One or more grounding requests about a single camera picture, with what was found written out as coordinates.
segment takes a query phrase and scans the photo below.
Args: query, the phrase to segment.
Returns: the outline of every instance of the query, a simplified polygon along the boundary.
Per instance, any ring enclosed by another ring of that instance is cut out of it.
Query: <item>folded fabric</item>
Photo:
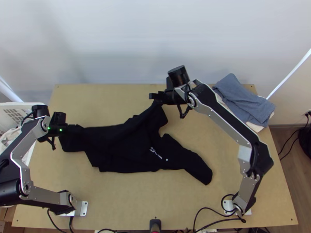
[[[169,134],[159,135],[160,127],[167,122],[162,106],[154,102],[124,124],[90,128],[70,125],[59,141],[66,152],[85,151],[91,165],[101,172],[185,169],[203,184],[210,183],[212,171],[198,154],[183,148]]]
[[[243,87],[234,74],[228,74],[217,82],[213,90],[244,123],[268,126],[275,105]]]
[[[233,115],[234,113],[230,110],[230,108],[225,104],[225,102],[223,102],[222,98],[220,97],[220,95],[218,95],[217,93],[215,93],[216,95],[216,99],[217,101],[225,108],[227,109],[229,112],[231,112]],[[248,127],[250,127],[252,130],[254,130],[256,133],[259,133],[262,129],[264,129],[263,126],[261,125],[256,125],[254,123],[251,122],[246,122],[245,123]]]

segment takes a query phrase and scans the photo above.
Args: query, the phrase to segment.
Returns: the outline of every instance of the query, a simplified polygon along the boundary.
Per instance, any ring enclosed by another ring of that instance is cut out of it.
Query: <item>white bracket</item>
[[[224,207],[226,210],[233,210],[233,209],[234,209],[232,200],[224,200],[224,201],[222,201],[222,205],[223,205],[223,207]],[[224,210],[224,213],[225,213],[225,215],[230,215],[230,214],[232,214],[232,212],[227,212],[227,211],[225,211],[225,210]],[[245,213],[245,215],[252,215],[251,209],[249,209],[249,210]]]

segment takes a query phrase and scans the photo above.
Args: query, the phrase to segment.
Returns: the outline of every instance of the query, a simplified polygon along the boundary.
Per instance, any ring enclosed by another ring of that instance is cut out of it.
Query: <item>white wall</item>
[[[0,75],[24,101],[56,83],[164,83],[184,64],[267,96],[311,47],[309,0],[9,0]]]
[[[276,105],[270,125],[306,123],[311,110],[311,56],[270,97]]]

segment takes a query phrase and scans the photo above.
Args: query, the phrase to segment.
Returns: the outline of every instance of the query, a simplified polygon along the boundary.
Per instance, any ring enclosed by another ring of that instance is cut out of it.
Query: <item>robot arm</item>
[[[67,124],[64,113],[54,113],[51,119],[46,105],[35,105],[32,110],[34,119],[22,125],[22,133],[0,154],[5,164],[0,170],[0,206],[33,205],[49,208],[56,215],[85,216],[87,202],[76,200],[67,190],[54,192],[34,186],[22,157],[36,140],[48,141],[54,149],[54,137],[64,133]]]
[[[168,74],[167,89],[158,94],[150,93],[150,99],[156,99],[161,104],[176,104],[181,118],[191,109],[206,114],[239,144],[238,161],[243,178],[232,202],[237,214],[243,216],[256,202],[255,194],[262,177],[273,166],[268,146],[217,101],[214,91],[207,84],[194,80],[195,87],[191,88],[184,66],[172,69]],[[180,104],[188,105],[184,114]]]

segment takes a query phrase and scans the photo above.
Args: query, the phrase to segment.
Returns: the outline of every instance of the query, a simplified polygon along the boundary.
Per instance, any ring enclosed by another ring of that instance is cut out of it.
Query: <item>white fabric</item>
[[[21,134],[21,127],[16,129],[9,129],[0,137],[0,154]],[[22,162],[29,165],[31,154],[33,151],[34,145],[25,153],[22,158]]]
[[[217,101],[223,106],[225,107],[229,112],[231,112],[233,114],[233,112],[230,110],[230,108],[222,101],[222,98],[220,97],[220,95],[218,95],[217,93],[215,93],[216,95],[216,99]],[[273,117],[274,112],[271,113],[269,119],[271,119],[271,117]],[[251,122],[246,122],[245,123],[248,127],[250,127],[252,130],[254,130],[256,133],[260,132],[264,127],[261,125],[255,125],[254,123]]]

